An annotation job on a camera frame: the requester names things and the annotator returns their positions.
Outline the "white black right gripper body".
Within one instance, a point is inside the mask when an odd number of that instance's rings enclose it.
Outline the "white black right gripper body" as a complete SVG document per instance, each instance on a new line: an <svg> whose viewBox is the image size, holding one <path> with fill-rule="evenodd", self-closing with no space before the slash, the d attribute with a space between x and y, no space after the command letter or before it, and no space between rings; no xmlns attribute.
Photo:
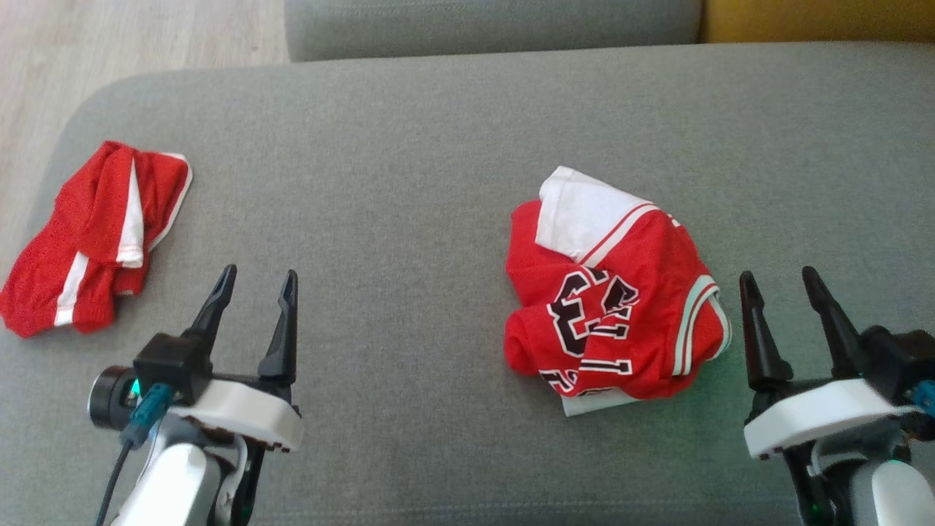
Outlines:
<svg viewBox="0 0 935 526"><path fill-rule="evenodd" d="M892 404L864 378L832 381L780 400L744 426L750 457L849 432L880 419L922 413L915 404Z"/></svg>

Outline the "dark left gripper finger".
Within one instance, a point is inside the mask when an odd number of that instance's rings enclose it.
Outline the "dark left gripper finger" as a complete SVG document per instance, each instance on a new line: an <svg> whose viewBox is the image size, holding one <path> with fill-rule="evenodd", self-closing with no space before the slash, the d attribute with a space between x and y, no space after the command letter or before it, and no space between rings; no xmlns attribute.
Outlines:
<svg viewBox="0 0 935 526"><path fill-rule="evenodd" d="M237 265L225 266L196 319L184 330L183 337L194 338L206 346L213 346L224 310L232 298L236 279Z"/></svg>
<svg viewBox="0 0 935 526"><path fill-rule="evenodd" d="M297 379L298 284L297 272L288 270L278 295L280 316L257 367L261 379L281 386L291 386Z"/></svg>

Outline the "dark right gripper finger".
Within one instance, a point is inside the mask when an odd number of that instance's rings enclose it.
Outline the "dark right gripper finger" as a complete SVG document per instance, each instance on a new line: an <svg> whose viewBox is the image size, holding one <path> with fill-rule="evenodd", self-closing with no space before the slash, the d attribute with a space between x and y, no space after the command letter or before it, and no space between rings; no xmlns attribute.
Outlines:
<svg viewBox="0 0 935 526"><path fill-rule="evenodd" d="M742 329L748 386L754 392L774 392L794 377L782 359L764 313L765 302L752 272L739 276Z"/></svg>
<svg viewBox="0 0 935 526"><path fill-rule="evenodd" d="M835 379L858 378L866 363L858 332L839 305L815 267L805 266L802 280L812 310L818 313L831 355L831 374Z"/></svg>

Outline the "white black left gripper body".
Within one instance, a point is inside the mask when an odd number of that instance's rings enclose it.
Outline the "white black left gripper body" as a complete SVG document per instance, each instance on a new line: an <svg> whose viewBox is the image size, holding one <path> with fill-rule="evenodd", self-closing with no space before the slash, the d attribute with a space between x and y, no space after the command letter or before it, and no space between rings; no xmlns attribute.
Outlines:
<svg viewBox="0 0 935 526"><path fill-rule="evenodd" d="M291 403L238 381L213 379L190 406L175 405L171 415L208 429L240 434L283 451L300 449L304 425Z"/></svg>

